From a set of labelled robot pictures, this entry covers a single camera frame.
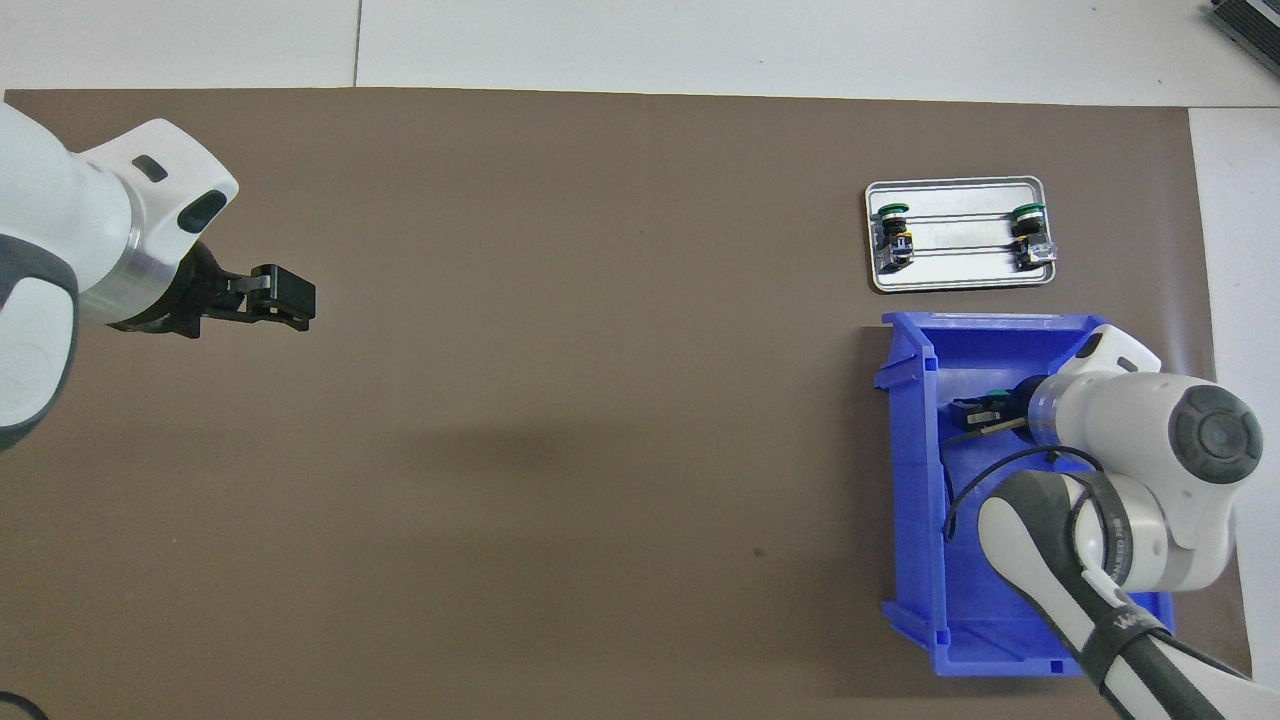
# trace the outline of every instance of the silver tray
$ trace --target silver tray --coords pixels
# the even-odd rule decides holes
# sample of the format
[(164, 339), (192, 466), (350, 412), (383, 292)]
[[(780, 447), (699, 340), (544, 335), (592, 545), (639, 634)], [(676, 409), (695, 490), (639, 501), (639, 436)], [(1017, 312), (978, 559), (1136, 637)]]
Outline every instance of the silver tray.
[[(876, 246), (881, 240), (876, 210), (906, 202), (914, 261), (896, 272), (882, 272)], [(1044, 284), (1056, 263), (1019, 270), (1010, 245), (1009, 211), (1028, 202), (1044, 202), (1044, 186), (1032, 176), (883, 181), (867, 186), (867, 247), (872, 282), (882, 292), (974, 290)], [(1050, 236), (1048, 210), (1044, 234)]]

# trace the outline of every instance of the brown table mat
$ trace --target brown table mat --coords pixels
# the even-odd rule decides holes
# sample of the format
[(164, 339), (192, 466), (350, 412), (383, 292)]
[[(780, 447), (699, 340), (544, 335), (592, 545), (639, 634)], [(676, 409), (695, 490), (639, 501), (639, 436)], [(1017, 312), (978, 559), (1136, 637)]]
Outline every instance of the brown table mat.
[[(310, 333), (88, 328), (0, 456), (0, 687), (51, 717), (1079, 717), (892, 632), (887, 310), (1097, 313), (1212, 373), (1187, 113), (448, 90), (33, 91), (241, 182)], [(877, 179), (1034, 174), (1046, 287), (884, 296)], [(1248, 665), (1233, 569), (1181, 635)]]

